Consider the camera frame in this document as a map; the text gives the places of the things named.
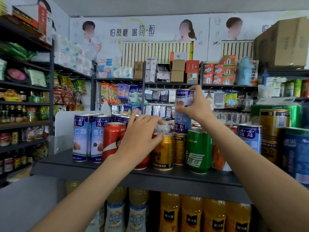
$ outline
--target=gold can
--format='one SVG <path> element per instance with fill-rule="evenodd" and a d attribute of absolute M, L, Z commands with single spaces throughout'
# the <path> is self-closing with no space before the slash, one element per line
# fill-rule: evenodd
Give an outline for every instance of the gold can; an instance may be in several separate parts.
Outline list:
<path fill-rule="evenodd" d="M 279 166 L 278 142 L 262 139 L 261 155 L 273 164 Z"/>
<path fill-rule="evenodd" d="M 12 145 L 17 144 L 18 143 L 18 132 L 13 132 L 12 133 Z"/>
<path fill-rule="evenodd" d="M 174 167 L 174 135 L 164 133 L 163 140 L 151 154 L 152 166 L 158 170 L 171 170 Z"/>
<path fill-rule="evenodd" d="M 283 109 L 261 109 L 260 125 L 262 138 L 277 141 L 280 128 L 290 126 L 290 111 Z"/>
<path fill-rule="evenodd" d="M 173 133 L 175 142 L 175 160 L 177 165 L 184 165 L 186 161 L 187 134 Z"/>

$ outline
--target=large brown cardboard box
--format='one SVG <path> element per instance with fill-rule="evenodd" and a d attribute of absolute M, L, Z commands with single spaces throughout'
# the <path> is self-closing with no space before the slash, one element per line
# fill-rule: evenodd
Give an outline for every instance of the large brown cardboard box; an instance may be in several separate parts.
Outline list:
<path fill-rule="evenodd" d="M 184 79 L 184 71 L 172 71 L 171 82 L 182 82 Z"/>
<path fill-rule="evenodd" d="M 173 60 L 172 71 L 184 71 L 186 66 L 185 60 Z"/>
<path fill-rule="evenodd" d="M 144 62 L 134 62 L 134 79 L 143 78 Z"/>
<path fill-rule="evenodd" d="M 254 41 L 254 58 L 266 67 L 303 67 L 307 62 L 309 19 L 280 20 Z"/>

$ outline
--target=barcode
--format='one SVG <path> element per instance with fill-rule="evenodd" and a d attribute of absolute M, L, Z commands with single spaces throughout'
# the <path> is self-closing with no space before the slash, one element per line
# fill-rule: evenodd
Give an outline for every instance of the barcode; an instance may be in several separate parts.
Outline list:
<path fill-rule="evenodd" d="M 277 117 L 277 128 L 286 127 L 286 117 Z"/>
<path fill-rule="evenodd" d="M 309 184 L 309 175 L 298 174 L 295 175 L 296 181 L 303 184 Z"/>

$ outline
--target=black hair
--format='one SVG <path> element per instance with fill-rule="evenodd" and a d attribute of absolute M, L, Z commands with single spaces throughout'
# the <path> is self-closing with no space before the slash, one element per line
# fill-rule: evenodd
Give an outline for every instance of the black hair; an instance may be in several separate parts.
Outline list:
<path fill-rule="evenodd" d="M 226 22 L 226 27 L 227 28 L 231 28 L 233 26 L 234 23 L 236 22 L 241 22 L 243 23 L 243 21 L 241 20 L 241 18 L 238 18 L 238 17 L 231 17 L 227 20 Z"/>
<path fill-rule="evenodd" d="M 52 13 L 52 9 L 50 8 L 50 5 L 48 4 L 48 2 L 46 0 L 38 0 L 37 4 L 39 5 L 40 2 L 44 3 L 44 5 L 46 6 L 46 9 L 48 12 Z M 54 21 L 52 20 L 52 28 L 56 30 L 56 27 L 55 27 L 55 23 Z"/>
<path fill-rule="evenodd" d="M 184 21 L 181 22 L 180 26 L 183 24 L 183 23 L 188 23 L 189 24 L 189 33 L 188 33 L 188 36 L 192 39 L 196 39 L 196 36 L 195 36 L 195 33 L 194 33 L 194 30 L 193 30 L 193 25 L 192 25 L 192 22 L 188 19 L 185 19 Z"/>
<path fill-rule="evenodd" d="M 92 21 L 86 21 L 83 23 L 83 30 L 85 30 L 85 26 L 93 26 L 93 29 L 95 29 L 95 23 Z"/>

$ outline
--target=forearm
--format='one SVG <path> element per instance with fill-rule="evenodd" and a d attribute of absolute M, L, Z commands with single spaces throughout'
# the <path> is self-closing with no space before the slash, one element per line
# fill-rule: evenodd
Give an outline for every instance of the forearm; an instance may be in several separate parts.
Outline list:
<path fill-rule="evenodd" d="M 84 232 L 111 191 L 131 171 L 129 155 L 110 155 L 30 232 Z"/>
<path fill-rule="evenodd" d="M 271 229 L 307 230 L 309 192 L 305 187 L 255 152 L 217 119 L 204 120 L 201 126 L 210 134 Z"/>

